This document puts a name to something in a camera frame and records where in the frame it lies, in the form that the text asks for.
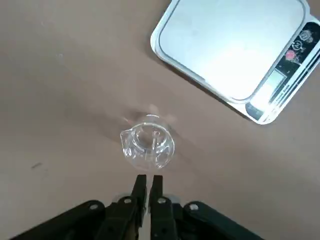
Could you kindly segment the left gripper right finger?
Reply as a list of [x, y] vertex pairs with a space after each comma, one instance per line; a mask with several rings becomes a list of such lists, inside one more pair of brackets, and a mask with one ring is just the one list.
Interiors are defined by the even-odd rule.
[[163, 176], [155, 175], [149, 194], [152, 240], [261, 240], [262, 238], [201, 201], [184, 206], [163, 193]]

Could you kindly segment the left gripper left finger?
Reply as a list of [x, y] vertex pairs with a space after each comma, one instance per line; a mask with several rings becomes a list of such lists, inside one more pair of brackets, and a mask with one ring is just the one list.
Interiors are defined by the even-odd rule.
[[147, 197], [147, 176], [136, 177], [130, 195], [105, 206], [89, 200], [16, 236], [15, 240], [136, 240]]

